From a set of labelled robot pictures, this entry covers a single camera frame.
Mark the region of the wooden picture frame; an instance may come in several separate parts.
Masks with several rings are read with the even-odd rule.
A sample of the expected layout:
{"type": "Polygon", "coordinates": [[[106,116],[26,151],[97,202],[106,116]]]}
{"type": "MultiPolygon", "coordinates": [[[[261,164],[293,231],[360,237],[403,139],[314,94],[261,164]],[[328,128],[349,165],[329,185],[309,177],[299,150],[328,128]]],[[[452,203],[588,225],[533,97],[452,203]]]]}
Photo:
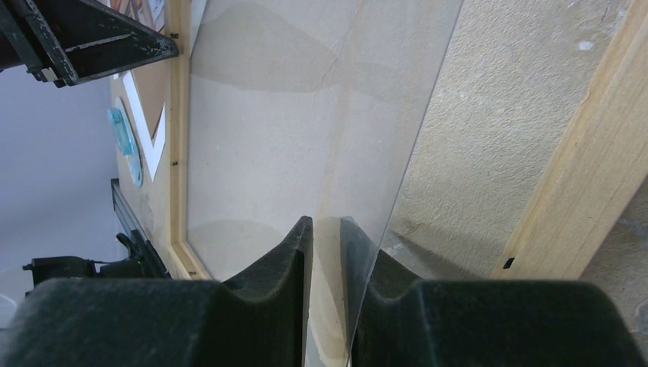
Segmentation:
{"type": "MultiPolygon", "coordinates": [[[[187,241],[191,55],[208,1],[168,1],[166,154],[168,251],[175,273],[215,279],[187,241]]],[[[574,279],[584,271],[647,173],[647,3],[631,4],[531,196],[494,278],[574,279]]]]}

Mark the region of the brown backing board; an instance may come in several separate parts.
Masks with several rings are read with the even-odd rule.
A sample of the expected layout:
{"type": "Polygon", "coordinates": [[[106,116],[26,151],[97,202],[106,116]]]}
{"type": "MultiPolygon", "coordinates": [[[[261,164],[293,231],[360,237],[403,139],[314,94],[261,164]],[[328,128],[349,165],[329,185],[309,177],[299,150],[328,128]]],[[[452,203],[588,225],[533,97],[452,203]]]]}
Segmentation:
{"type": "Polygon", "coordinates": [[[140,104],[144,112],[148,134],[153,139],[164,107],[167,87],[165,61],[151,63],[132,70],[140,104]]]}

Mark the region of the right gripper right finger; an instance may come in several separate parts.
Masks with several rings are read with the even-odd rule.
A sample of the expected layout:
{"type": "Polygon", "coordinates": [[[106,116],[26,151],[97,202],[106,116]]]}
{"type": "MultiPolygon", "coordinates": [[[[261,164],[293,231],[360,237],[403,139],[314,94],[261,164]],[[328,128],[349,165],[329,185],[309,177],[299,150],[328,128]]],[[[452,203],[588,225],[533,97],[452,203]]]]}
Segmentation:
{"type": "Polygon", "coordinates": [[[610,298],[579,281],[421,278],[340,222],[353,366],[644,366],[610,298]]]}

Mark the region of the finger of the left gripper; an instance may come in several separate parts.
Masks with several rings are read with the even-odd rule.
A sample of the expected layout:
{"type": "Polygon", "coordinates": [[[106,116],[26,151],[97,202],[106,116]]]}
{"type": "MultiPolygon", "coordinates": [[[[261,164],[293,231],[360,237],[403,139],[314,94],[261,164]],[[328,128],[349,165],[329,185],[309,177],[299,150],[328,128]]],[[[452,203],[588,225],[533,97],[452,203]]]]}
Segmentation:
{"type": "Polygon", "coordinates": [[[75,86],[177,57],[175,41],[98,1],[3,1],[1,68],[75,86]]]}

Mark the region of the clear acrylic sheet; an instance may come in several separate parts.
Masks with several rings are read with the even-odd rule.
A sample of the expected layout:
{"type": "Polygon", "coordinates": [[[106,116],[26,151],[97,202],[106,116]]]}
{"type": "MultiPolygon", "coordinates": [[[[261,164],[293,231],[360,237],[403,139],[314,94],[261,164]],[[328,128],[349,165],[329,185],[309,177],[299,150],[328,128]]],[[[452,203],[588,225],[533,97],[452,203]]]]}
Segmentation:
{"type": "Polygon", "coordinates": [[[301,216],[314,224],[309,366],[345,366],[368,279],[457,22],[459,1],[208,1],[191,55],[187,241],[225,280],[301,216]]]}

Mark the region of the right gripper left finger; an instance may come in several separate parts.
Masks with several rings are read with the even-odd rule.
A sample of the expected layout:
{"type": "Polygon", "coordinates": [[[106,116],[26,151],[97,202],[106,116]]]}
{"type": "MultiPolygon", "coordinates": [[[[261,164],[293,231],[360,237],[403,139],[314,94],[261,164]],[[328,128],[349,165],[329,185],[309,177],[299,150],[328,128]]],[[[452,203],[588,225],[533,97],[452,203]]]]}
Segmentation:
{"type": "Polygon", "coordinates": [[[3,366],[302,366],[313,221],[227,281],[58,278],[18,308],[3,366]]]}

